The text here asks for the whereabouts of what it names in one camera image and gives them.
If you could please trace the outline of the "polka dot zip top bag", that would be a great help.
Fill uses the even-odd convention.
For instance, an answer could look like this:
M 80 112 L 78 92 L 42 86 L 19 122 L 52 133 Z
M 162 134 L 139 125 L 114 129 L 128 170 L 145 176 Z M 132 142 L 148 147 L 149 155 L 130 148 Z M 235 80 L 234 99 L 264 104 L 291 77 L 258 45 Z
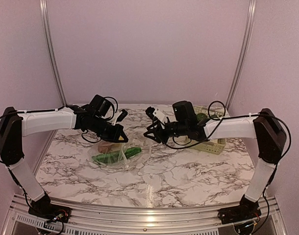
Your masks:
M 88 159 L 92 163 L 110 169 L 132 169 L 150 155 L 151 141 L 140 132 L 130 134 L 126 143 L 100 141 L 88 150 Z

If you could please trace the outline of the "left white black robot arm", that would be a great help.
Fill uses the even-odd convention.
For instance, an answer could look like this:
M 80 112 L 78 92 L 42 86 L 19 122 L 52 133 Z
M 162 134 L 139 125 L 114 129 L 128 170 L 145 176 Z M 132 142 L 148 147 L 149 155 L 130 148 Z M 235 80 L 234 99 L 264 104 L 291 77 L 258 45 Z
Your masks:
M 17 110 L 7 107 L 0 117 L 0 163 L 9 171 L 14 182 L 31 199 L 29 208 L 44 218 L 57 209 L 31 169 L 32 159 L 24 151 L 26 141 L 58 130 L 90 131 L 102 141 L 126 143 L 128 137 L 120 124 L 127 116 L 109 97 L 95 95 L 88 104 L 67 105 L 45 110 Z

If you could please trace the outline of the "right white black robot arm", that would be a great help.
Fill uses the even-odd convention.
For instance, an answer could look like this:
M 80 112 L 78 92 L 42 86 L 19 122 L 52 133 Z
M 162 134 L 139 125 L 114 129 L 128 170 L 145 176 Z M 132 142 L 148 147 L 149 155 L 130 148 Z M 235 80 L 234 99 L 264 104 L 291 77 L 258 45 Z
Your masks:
M 146 138 L 167 145 L 169 138 L 186 136 L 196 145 L 216 139 L 255 139 L 258 145 L 258 162 L 252 180 L 239 205 L 222 208 L 218 217 L 222 223 L 260 216 L 258 200 L 272 182 L 280 160 L 291 146 L 291 134 L 286 123 L 274 116 L 268 108 L 255 114 L 236 117 L 213 117 L 198 120 L 189 101 L 173 104 L 176 120 L 171 122 L 161 111 L 146 109 L 152 124 L 144 133 Z

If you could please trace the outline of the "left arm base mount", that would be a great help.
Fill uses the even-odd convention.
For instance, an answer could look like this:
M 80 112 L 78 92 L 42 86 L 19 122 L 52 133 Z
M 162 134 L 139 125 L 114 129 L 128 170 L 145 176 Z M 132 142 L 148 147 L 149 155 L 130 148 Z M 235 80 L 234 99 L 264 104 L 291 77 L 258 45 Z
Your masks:
M 69 217 L 71 214 L 71 208 L 60 206 L 60 205 L 50 204 L 50 206 L 45 209 L 35 210 L 33 208 L 29 208 L 28 213 L 31 215 L 40 217 L 40 218 L 51 220 L 51 221 L 53 221 L 53 219 L 56 216 L 62 214 L 63 217 L 60 219 L 60 221 L 62 221 L 63 223 L 68 223 Z

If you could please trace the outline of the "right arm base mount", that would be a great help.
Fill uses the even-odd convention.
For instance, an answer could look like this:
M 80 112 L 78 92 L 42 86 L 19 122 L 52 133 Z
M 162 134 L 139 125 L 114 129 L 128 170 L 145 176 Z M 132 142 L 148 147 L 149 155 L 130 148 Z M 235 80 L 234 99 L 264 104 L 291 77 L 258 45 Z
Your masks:
M 235 206 L 218 210 L 218 218 L 222 224 L 240 222 L 260 216 L 261 210 L 258 207 L 249 209 L 246 206 Z

